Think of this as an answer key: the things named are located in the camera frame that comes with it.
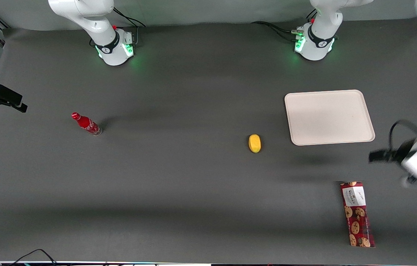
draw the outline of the yellow sponge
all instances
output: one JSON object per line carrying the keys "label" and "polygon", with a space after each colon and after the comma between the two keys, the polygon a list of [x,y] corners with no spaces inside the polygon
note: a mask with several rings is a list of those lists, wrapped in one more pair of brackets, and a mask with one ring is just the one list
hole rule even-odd
{"label": "yellow sponge", "polygon": [[253,153],[259,153],[259,151],[261,150],[261,139],[256,134],[249,136],[248,144],[249,144],[249,149]]}

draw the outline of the coca-cola bottle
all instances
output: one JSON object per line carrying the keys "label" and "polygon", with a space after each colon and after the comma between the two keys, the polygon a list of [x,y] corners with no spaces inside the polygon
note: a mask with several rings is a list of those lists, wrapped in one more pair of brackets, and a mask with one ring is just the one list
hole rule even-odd
{"label": "coca-cola bottle", "polygon": [[92,121],[87,116],[81,116],[78,113],[72,113],[72,119],[77,121],[77,124],[84,130],[89,133],[92,133],[94,136],[99,136],[102,133],[102,129],[94,121]]}

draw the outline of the cable connector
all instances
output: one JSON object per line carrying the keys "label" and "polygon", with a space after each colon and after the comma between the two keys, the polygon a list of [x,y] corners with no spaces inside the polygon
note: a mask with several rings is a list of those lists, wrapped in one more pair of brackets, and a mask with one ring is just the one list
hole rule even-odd
{"label": "cable connector", "polygon": [[298,35],[298,36],[303,36],[303,30],[293,29],[293,30],[291,30],[291,34]]}

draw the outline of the white tray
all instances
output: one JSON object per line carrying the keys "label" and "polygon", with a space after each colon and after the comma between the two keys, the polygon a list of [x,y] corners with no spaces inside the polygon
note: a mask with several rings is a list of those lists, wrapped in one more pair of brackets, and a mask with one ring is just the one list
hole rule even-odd
{"label": "white tray", "polygon": [[356,89],[289,93],[284,101],[295,145],[355,143],[375,138],[366,102]]}

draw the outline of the cookie package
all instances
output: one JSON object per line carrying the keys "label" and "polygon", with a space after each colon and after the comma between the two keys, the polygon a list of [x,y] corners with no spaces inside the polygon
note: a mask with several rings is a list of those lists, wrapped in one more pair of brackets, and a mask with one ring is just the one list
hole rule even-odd
{"label": "cookie package", "polygon": [[361,182],[350,182],[340,184],[343,195],[343,206],[347,216],[350,244],[372,248],[375,246],[371,234],[368,214],[366,211],[366,198]]}

